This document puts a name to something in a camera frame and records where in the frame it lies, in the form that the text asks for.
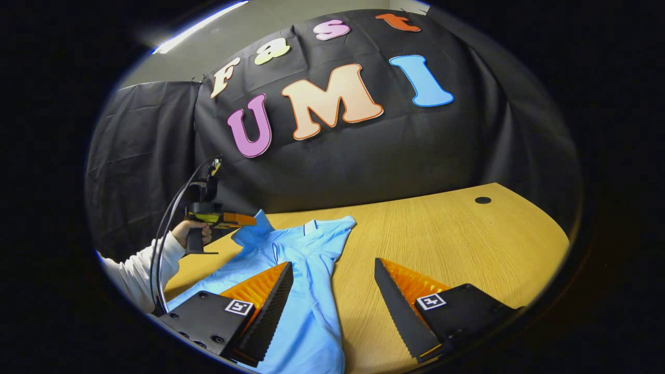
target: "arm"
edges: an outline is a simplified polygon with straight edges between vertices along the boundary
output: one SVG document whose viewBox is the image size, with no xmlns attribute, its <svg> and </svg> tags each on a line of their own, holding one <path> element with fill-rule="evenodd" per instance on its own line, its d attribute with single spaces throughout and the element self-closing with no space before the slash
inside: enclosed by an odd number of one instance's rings
<svg viewBox="0 0 665 374">
<path fill-rule="evenodd" d="M 204 244 L 211 240 L 210 227 L 205 222 L 184 220 L 173 231 L 168 232 L 162 252 L 162 285 L 166 285 L 180 269 L 178 260 L 185 254 L 187 234 L 190 228 L 203 228 Z M 100 256 L 108 277 L 144 313 L 150 313 L 155 308 L 150 295 L 150 263 L 154 242 L 153 240 L 150 246 L 120 264 Z M 162 239 L 157 242 L 158 248 L 161 243 Z"/>
</svg>

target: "person's hand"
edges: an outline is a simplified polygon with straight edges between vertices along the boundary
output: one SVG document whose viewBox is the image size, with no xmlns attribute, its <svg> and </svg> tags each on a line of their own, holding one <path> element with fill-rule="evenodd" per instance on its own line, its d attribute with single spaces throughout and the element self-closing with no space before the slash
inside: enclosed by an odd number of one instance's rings
<svg viewBox="0 0 665 374">
<path fill-rule="evenodd" d="M 171 230 L 171 234 L 173 234 L 183 248 L 187 248 L 187 234 L 189 234 L 190 228 L 203 229 L 201 231 L 203 244 L 208 244 L 212 240 L 212 230 L 210 230 L 210 225 L 207 222 L 184 220 Z"/>
</svg>

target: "black cable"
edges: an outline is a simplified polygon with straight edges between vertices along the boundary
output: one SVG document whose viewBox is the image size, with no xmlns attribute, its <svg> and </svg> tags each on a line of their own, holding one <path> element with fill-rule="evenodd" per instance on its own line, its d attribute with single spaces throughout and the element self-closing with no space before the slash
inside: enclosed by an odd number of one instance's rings
<svg viewBox="0 0 665 374">
<path fill-rule="evenodd" d="M 215 160 L 216 158 L 221 158 L 221 155 L 218 155 L 218 156 L 215 156 L 215 157 L 212 157 L 212 158 L 208 158 L 206 161 L 203 161 L 199 165 L 198 168 L 196 168 L 194 173 L 192 173 L 192 176 L 190 176 L 190 179 L 178 190 L 178 192 L 176 192 L 176 195 L 173 197 L 173 199 L 171 199 L 171 202 L 166 207 L 164 215 L 162 215 L 162 220 L 161 220 L 160 225 L 157 229 L 155 242 L 152 246 L 152 259 L 151 259 L 151 262 L 150 262 L 150 295 L 152 296 L 152 301 L 155 303 L 155 306 L 158 309 L 163 309 L 162 304 L 163 305 L 166 304 L 166 301 L 162 299 L 160 290 L 157 290 L 158 292 L 157 292 L 157 294 L 155 294 L 156 283 L 157 283 L 157 288 L 158 288 L 158 284 L 159 284 L 158 281 L 159 281 L 159 277 L 161 276 L 161 264 L 160 264 L 159 260 L 162 257 L 162 251 L 164 249 L 164 239 L 166 238 L 166 235 L 168 233 L 168 228 L 171 224 L 171 221 L 173 220 L 173 216 L 174 216 L 174 213 L 176 211 L 176 207 L 178 206 L 178 203 L 180 202 L 182 196 L 184 195 L 184 192 L 186 191 L 186 189 L 192 183 L 192 180 L 194 179 L 196 174 L 198 174 L 199 170 L 201 170 L 201 167 L 203 167 L 205 164 L 207 164 L 211 160 Z M 162 226 L 164 225 L 164 219 L 166 218 L 166 214 L 167 214 L 169 208 L 171 209 L 171 213 L 169 215 L 169 219 L 168 219 L 168 222 L 166 224 L 166 227 L 164 227 L 162 235 L 160 236 L 160 231 L 162 231 Z M 160 238 L 162 239 L 162 243 L 160 244 L 159 253 L 158 253 L 158 251 L 157 251 L 157 241 Z"/>
</svg>

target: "wooden table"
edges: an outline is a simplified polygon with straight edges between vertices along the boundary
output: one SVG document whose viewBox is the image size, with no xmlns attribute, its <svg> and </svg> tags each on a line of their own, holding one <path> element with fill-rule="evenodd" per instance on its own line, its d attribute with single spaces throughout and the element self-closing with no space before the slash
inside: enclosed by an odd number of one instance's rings
<svg viewBox="0 0 665 374">
<path fill-rule="evenodd" d="M 478 204 L 479 196 L 491 198 Z M 472 283 L 510 307 L 531 303 L 555 275 L 568 238 L 543 211 L 493 183 L 441 194 L 309 212 L 268 214 L 276 230 L 352 216 L 332 275 L 347 373 L 399 373 L 411 358 L 374 282 L 385 258 L 450 287 Z M 187 256 L 165 287 L 171 300 L 233 258 L 231 236 L 206 246 L 219 255 Z"/>
</svg>

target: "white sleeve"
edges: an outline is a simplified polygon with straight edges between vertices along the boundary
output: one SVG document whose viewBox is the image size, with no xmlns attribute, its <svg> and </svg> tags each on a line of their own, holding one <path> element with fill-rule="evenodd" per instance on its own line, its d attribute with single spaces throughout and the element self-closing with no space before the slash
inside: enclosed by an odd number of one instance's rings
<svg viewBox="0 0 665 374">
<path fill-rule="evenodd" d="M 109 258 L 102 260 L 108 277 L 122 290 L 127 298 L 131 300 L 136 307 L 145 313 L 152 313 L 155 305 L 150 295 L 150 262 L 152 261 L 152 246 L 155 240 L 152 240 L 150 246 L 139 251 L 136 255 L 130 256 L 125 262 L 117 264 Z M 162 252 L 162 287 L 178 272 L 178 260 L 185 255 L 183 248 L 176 238 L 168 232 L 164 242 L 164 251 Z"/>
</svg>

